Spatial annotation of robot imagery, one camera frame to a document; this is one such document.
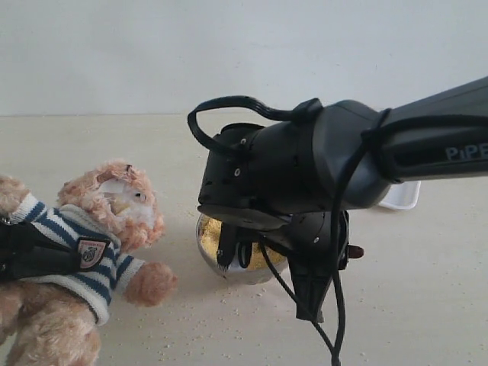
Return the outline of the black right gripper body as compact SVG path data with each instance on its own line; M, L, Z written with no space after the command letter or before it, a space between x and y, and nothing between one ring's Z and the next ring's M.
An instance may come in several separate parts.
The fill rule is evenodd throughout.
M331 212L317 212L295 214L289 217L289 221L274 228L239 227L258 232L259 245L268 246L285 257L289 252L305 256L334 252L339 257L341 269L348 261L349 213L345 210L339 213L336 225L332 224Z

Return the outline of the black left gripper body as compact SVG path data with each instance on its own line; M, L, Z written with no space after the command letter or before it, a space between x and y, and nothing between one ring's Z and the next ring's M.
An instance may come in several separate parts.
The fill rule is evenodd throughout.
M1 222L1 282L47 273L44 237L31 224Z

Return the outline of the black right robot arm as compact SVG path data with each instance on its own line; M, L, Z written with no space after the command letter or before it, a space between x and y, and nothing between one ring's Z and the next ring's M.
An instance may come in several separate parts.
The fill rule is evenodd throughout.
M188 126L209 155L198 210L222 224L217 259L246 264L257 241L285 255L296 316L321 322L332 280L350 256L350 210L373 207L391 185L487 173L487 80L376 111L313 98L289 111L248 96L205 101L198 111L246 108L271 121Z

